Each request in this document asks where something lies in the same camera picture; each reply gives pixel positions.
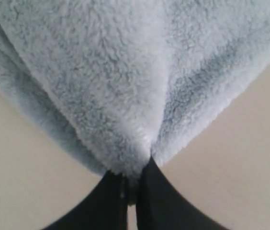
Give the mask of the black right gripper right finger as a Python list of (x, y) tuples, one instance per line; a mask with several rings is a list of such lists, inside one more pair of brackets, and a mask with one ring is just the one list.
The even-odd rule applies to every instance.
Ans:
[(222, 230), (224, 227), (188, 202), (153, 158), (143, 169), (136, 203), (139, 230)]

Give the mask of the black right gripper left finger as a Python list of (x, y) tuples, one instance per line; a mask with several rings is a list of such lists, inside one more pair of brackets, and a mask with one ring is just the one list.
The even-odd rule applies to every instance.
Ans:
[(90, 194), (46, 230), (127, 230), (128, 180), (107, 172)]

